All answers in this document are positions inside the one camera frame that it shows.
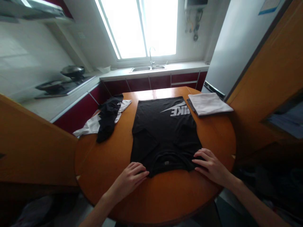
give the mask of hand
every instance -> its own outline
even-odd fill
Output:
[[[196,167],[195,170],[204,174],[213,182],[230,189],[234,182],[237,181],[237,178],[225,168],[210,150],[202,148],[194,154],[194,157],[197,156],[201,156],[205,161],[194,159],[194,163],[204,167]]]
[[[108,196],[114,204],[119,203],[146,180],[148,174],[149,172],[141,163],[130,163],[108,189],[105,196]]]

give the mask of orange table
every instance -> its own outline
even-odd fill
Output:
[[[75,172],[86,198],[95,205],[130,163],[132,127],[138,100],[178,96],[187,100],[188,94],[198,93],[188,87],[124,93],[124,99],[131,99],[132,104],[122,113],[112,136],[101,144],[96,143],[96,134],[79,139]],[[197,123],[202,146],[210,149],[231,170],[234,165],[231,155],[236,153],[236,139],[229,118],[216,115],[200,119],[191,108],[190,111]],[[115,206],[109,217],[132,225],[174,224],[194,215],[213,201],[221,190],[222,187],[196,171],[173,170],[145,180]]]

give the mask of black and white shirt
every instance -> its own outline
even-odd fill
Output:
[[[139,101],[132,132],[130,161],[142,163],[149,177],[196,167],[193,155],[202,146],[183,97]]]

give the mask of finger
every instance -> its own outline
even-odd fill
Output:
[[[206,170],[200,168],[200,167],[196,167],[195,171],[198,171],[199,173],[202,173],[203,175],[207,176],[209,178],[210,174],[209,172],[207,172]]]
[[[136,175],[137,173],[141,172],[141,171],[146,171],[146,168],[141,164],[139,166],[137,166],[136,168],[134,168],[133,170],[130,171],[130,173],[132,175]]]
[[[211,150],[209,150],[209,149],[206,149],[206,148],[202,148],[201,149],[203,152],[205,152],[208,156],[210,156],[210,157],[215,157],[215,155],[211,152]]]
[[[139,184],[141,184],[143,181],[145,181],[147,179],[147,177],[144,177],[143,179],[139,180],[137,183],[135,183],[135,186],[139,186]]]
[[[139,182],[140,180],[142,180],[143,178],[147,177],[149,175],[149,171],[145,171],[142,173],[139,173],[137,175],[134,176],[134,180]]]
[[[128,165],[128,168],[132,167],[134,164],[136,164],[136,162],[131,162],[131,163]]]
[[[142,164],[139,163],[139,162],[135,162],[135,164],[133,164],[133,165],[130,167],[130,169],[133,170],[133,169],[137,168],[138,166],[142,166]]]
[[[203,167],[205,167],[205,168],[208,167],[208,162],[203,161],[203,160],[193,159],[192,162],[194,162],[194,163],[196,163],[196,164],[198,164],[198,165],[200,165],[200,166],[203,166]]]
[[[201,156],[202,158],[204,158],[206,161],[209,161],[211,159],[210,156],[208,156],[206,153],[204,153],[203,151],[197,151],[195,154],[194,154],[194,157],[197,157],[197,156]]]

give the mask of sink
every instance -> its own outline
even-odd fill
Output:
[[[132,70],[130,71],[130,73],[134,73],[134,72],[142,72],[142,71],[152,71],[152,70],[160,70],[160,69],[166,69],[165,66],[142,66],[142,67],[134,67],[132,68]]]
[[[153,66],[152,70],[156,70],[156,69],[165,69],[165,66]]]
[[[135,68],[133,68],[130,72],[132,73],[132,72],[148,71],[148,70],[150,70],[150,69],[151,69],[151,67],[149,67],[149,66],[135,67]]]

